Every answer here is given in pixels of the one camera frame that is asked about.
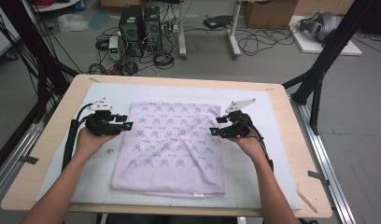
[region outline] electronic equipment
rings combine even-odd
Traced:
[[[141,6],[125,6],[119,21],[121,38],[127,55],[141,57],[145,49],[145,24]]]
[[[298,29],[300,31],[307,31],[317,41],[324,42],[325,38],[338,27],[341,21],[342,18],[330,11],[322,14],[317,12],[312,18],[301,20]]]
[[[252,124],[251,117],[248,114],[245,114],[241,111],[242,108],[253,104],[255,99],[232,102],[226,109],[228,115],[222,117],[217,117],[218,123],[227,123],[230,121],[231,126],[224,128],[210,128],[211,135],[219,136],[221,138],[236,138],[236,137],[255,137],[260,142],[262,150],[265,153],[266,160],[268,161],[272,171],[274,170],[273,161],[269,158],[269,155],[266,150],[266,146],[263,142],[263,137],[260,132]]]
[[[145,38],[141,6],[125,6],[121,13],[119,28],[123,42],[137,42]]]
[[[129,55],[132,57],[144,56],[143,49],[146,49],[146,42],[144,44],[139,42],[128,42],[125,47],[126,55]]]
[[[120,45],[119,38],[117,36],[111,36],[109,38],[109,54],[111,55],[111,60],[118,62],[120,60]]]
[[[147,50],[162,50],[162,30],[160,20],[160,9],[158,7],[147,7],[144,10],[144,23],[147,33]]]
[[[94,111],[94,113],[79,120],[80,115],[86,108]],[[72,159],[78,128],[83,122],[86,122],[86,128],[95,136],[117,135],[124,131],[130,131],[133,128],[132,122],[125,122],[127,120],[126,115],[112,115],[111,110],[112,105],[106,101],[106,98],[103,98],[94,104],[84,105],[80,108],[77,117],[71,119],[67,141],[65,142],[62,170]]]
[[[203,20],[203,23],[210,29],[217,29],[232,24],[233,16],[217,16]]]

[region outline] stand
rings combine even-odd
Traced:
[[[291,100],[299,105],[305,105],[307,98],[312,92],[314,93],[310,126],[315,135],[318,135],[318,110],[322,81],[328,69],[378,1],[380,0],[356,0],[338,28],[333,32],[332,37],[328,40],[326,47],[321,51],[313,66],[306,73],[283,84],[284,88],[287,89],[302,83],[299,89],[290,96]]]
[[[233,49],[233,58],[236,59],[241,55],[239,46],[237,44],[237,40],[234,36],[234,32],[236,31],[237,19],[239,18],[240,7],[242,0],[236,0],[234,3],[234,11],[233,11],[233,20],[232,20],[232,28],[228,30],[229,41],[231,42],[231,46]],[[178,23],[178,45],[179,45],[179,57],[183,60],[187,59],[187,47],[185,45],[185,34],[184,34],[184,19],[185,15],[182,15],[182,10],[184,6],[184,0],[179,0],[179,18],[180,21]]]

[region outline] cardboard box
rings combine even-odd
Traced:
[[[345,15],[354,0],[299,0],[295,15],[313,16],[316,12],[330,11]]]
[[[247,27],[261,29],[287,29],[298,0],[274,0],[267,4],[247,3]]]
[[[100,0],[101,7],[123,8],[124,6],[144,6],[145,0]]]

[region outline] hand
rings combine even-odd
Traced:
[[[246,137],[229,138],[229,140],[235,142],[253,161],[258,162],[260,158],[266,160],[261,143],[252,131]]]
[[[78,133],[77,149],[73,159],[88,161],[107,141],[116,135],[95,136],[87,128],[82,128]]]

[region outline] metal leg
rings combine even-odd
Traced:
[[[238,217],[237,218],[237,224],[247,224],[245,217]]]
[[[232,28],[228,30],[229,41],[231,42],[232,49],[233,49],[233,58],[237,58],[238,56],[241,55],[239,46],[237,45],[236,38],[234,37],[234,32],[236,31],[237,19],[239,18],[240,7],[241,7],[241,2],[236,1],[234,5]]]
[[[108,218],[108,213],[103,213],[101,215],[101,220],[99,224],[106,224],[106,219]]]
[[[184,34],[184,16],[182,15],[182,9],[184,5],[184,0],[179,1],[179,24],[178,24],[178,47],[179,47],[179,57],[181,59],[187,59],[187,47],[185,45],[185,34]]]

